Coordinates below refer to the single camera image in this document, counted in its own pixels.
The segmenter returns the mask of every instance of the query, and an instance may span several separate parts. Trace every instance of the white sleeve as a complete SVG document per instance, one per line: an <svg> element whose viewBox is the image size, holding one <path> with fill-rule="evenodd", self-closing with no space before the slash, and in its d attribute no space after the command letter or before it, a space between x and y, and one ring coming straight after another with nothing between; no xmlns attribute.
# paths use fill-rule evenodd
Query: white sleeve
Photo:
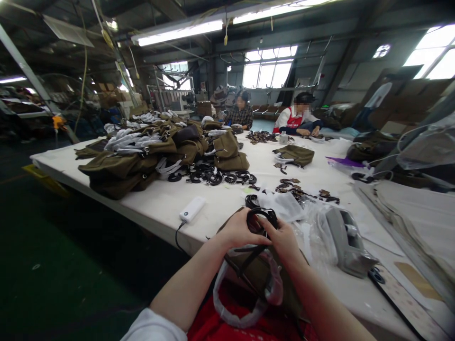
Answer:
<svg viewBox="0 0 455 341"><path fill-rule="evenodd" d="M151 309L144 309L121 341L187 341L182 329Z"/></svg>
<svg viewBox="0 0 455 341"><path fill-rule="evenodd" d="M275 128L281 128L282 126L287 126L290 116L291 116L291 111L289 110L289 108L286 108L285 110L283 110L275 122Z"/></svg>

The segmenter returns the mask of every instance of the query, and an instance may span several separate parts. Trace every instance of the table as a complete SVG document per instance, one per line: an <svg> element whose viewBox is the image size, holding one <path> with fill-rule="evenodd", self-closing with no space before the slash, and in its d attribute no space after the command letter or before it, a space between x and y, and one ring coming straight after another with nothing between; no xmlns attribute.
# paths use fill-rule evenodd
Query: table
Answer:
<svg viewBox="0 0 455 341"><path fill-rule="evenodd" d="M282 178L298 178L303 189L326 189L332 195L338 196L341 205L352 213L362 236L376 243L366 240L366 249L388 262L410 262L406 257L395 254L401 253L399 246L352 191L354 181L327 163L326 156L343 158L346 155L345 150L339 149L337 140L318 144L296 139L297 144L314 150L315 156L313 162L304 169L288 165L288 175L284 175L273 166L272 153L272 150L282 146L278 143L252 145L245 139L246 133L238 135L237 138L244 143L242 151L247 154L249 171L257 177L258 186L273 189L279 185ZM36 154L31 156L31 159L55 180L105 204L174 246L175 231L181 222L179 213L195 196L206 198L205 207L179 233L179 244L190 255L194 255L207 240L206 237L212 237L232 213L245 203L244 189L239 184L207 187L185 181L171 183L161 180L154 181L145 191L129 193L121 200L107 199L91 190L89 178L77 169L89 160L76 160L74 149L82 149L94 141ZM299 240L300 248L305 255L309 255L309 250L303 245L303 241ZM369 279L355 278L321 261L315 261L314 264L332 292L378 340L417 340ZM434 300L429 303L433 308L433 318L450 328L453 315L446 305Z"/></svg>

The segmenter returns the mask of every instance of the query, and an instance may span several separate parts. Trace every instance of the ceiling light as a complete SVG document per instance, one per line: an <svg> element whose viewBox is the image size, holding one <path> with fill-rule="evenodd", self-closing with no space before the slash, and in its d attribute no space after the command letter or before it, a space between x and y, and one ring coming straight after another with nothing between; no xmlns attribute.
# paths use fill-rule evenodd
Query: ceiling light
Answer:
<svg viewBox="0 0 455 341"><path fill-rule="evenodd" d="M12 83L12 82L16 82L16 81L26 81L26 80L27 80L27 78L25 78L25 77L8 78L5 80L0 80L0 84Z"/></svg>
<svg viewBox="0 0 455 341"><path fill-rule="evenodd" d="M263 18L270 18L275 17L285 13L291 13L302 9L307 9L312 6L321 5L323 3L333 1L333 0L301 0L295 2L289 2L284 5L274 6L269 9L264 9L259 12L255 13L246 13L239 17L235 17L233 20L233 24L241 24L248 21L263 19Z"/></svg>
<svg viewBox="0 0 455 341"><path fill-rule="evenodd" d="M196 36L204 33L220 31L223 28L223 21L216 20L207 23L186 27L169 32L163 32L155 35L146 36L137 40L139 46L152 45L165 41L185 38L188 36Z"/></svg>

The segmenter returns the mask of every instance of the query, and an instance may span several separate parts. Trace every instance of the yellow object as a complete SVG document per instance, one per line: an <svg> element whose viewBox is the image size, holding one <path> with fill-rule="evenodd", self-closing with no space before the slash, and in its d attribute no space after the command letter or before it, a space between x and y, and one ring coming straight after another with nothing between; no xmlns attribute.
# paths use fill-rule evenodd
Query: yellow object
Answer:
<svg viewBox="0 0 455 341"><path fill-rule="evenodd" d="M55 194L63 198L68 198L71 196L71 193L68 192L62 185L60 185L50 176L44 174L43 171L37 168L34 164L22 167L22 169L25 170L27 173L30 173L35 179L41 182L44 185L44 187L54 192Z"/></svg>
<svg viewBox="0 0 455 341"><path fill-rule="evenodd" d="M54 121L54 129L60 129L62 128L62 130L66 130L66 127L65 127L65 120L61 117L61 116L54 116L52 118L52 120Z"/></svg>

